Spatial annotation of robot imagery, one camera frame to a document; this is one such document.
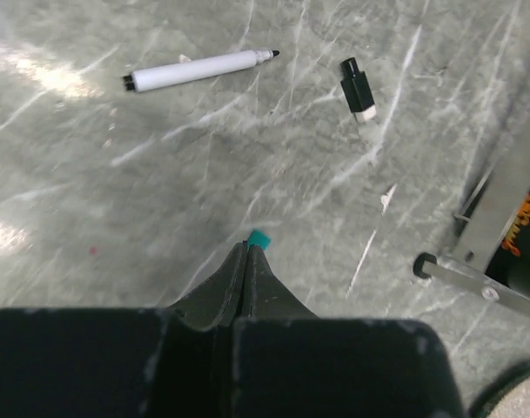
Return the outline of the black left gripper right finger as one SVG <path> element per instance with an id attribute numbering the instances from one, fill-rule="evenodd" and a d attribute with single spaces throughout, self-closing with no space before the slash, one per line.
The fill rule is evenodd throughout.
<path id="1" fill-rule="evenodd" d="M 248 248 L 241 315 L 258 319 L 314 319 L 309 310 L 272 272 L 264 250 Z"/>

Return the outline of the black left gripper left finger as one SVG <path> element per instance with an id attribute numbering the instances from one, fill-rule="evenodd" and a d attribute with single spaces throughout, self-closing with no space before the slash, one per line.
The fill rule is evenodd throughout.
<path id="1" fill-rule="evenodd" d="M 197 331 L 229 325 L 241 300 L 246 261 L 247 245 L 237 243 L 215 273 L 171 305 L 172 312 Z"/>

